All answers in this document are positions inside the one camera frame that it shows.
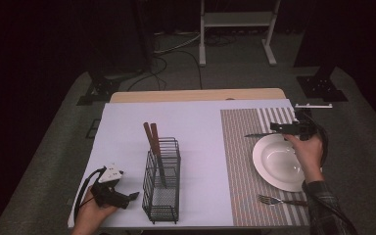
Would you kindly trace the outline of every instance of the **person's arm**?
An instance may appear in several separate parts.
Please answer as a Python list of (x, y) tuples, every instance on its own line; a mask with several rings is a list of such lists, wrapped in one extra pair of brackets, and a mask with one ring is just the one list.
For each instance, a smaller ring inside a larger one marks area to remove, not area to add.
[(99, 228), (100, 224), (118, 209), (113, 206), (100, 208), (93, 199), (90, 189), (91, 186), (88, 187), (82, 206), (78, 211), (71, 235), (93, 234)]
[(309, 208), (310, 234), (356, 234), (322, 174), (323, 149), (320, 137), (314, 135), (306, 141), (293, 135), (284, 137), (292, 143), (305, 175), (303, 189)]

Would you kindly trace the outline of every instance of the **table leg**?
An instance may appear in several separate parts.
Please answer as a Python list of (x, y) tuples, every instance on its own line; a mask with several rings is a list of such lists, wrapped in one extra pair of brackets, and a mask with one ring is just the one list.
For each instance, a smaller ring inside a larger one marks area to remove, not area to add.
[(204, 42), (205, 37), (205, 0), (201, 0), (201, 26), (200, 26), (200, 66), (204, 67), (206, 65), (206, 45)]
[(271, 15), (267, 36), (265, 39), (261, 41), (267, 60), (271, 66), (277, 65), (277, 62), (274, 59), (273, 52), (271, 51), (271, 48), (270, 48), (270, 41), (271, 41), (271, 36), (273, 35), (274, 25), (276, 24), (277, 14), (279, 12), (279, 6), (280, 6), (280, 0), (277, 0), (274, 5), (273, 13)]

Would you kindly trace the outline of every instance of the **white plastic part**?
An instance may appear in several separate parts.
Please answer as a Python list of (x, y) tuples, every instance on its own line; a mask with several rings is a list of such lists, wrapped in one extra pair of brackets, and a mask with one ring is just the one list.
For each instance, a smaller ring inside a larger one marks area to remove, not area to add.
[(99, 178), (99, 183), (105, 183), (117, 179), (121, 179), (121, 173), (118, 171), (118, 167), (115, 164), (111, 164)]
[(306, 105), (299, 105), (296, 104), (295, 108), (310, 108), (310, 109), (330, 109), (332, 108), (332, 104), (329, 104), (327, 106), (313, 106), (311, 104), (306, 104)]

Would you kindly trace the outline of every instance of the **human hand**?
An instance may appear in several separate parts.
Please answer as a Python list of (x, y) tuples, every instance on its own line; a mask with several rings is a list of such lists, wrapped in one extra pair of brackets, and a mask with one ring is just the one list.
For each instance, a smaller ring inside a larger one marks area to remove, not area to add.
[(118, 209), (110, 205), (100, 208), (93, 198), (91, 186), (87, 188), (83, 203), (78, 211), (77, 219), (71, 232), (72, 235), (93, 234), (100, 224)]
[(301, 141), (293, 135), (284, 134), (283, 137), (290, 141), (295, 149), (296, 157), (301, 164), (305, 175), (305, 182), (323, 181), (320, 171), (322, 160), (322, 140), (318, 135), (313, 135), (306, 141)]

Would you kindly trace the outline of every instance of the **black curtain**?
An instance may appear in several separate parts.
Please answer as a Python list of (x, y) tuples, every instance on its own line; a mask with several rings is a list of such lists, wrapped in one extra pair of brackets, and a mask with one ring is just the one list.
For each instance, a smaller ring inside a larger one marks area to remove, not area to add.
[(84, 72), (71, 16), (69, 1), (0, 0), (0, 214)]
[(315, 1), (295, 67), (333, 61), (376, 111), (376, 1)]

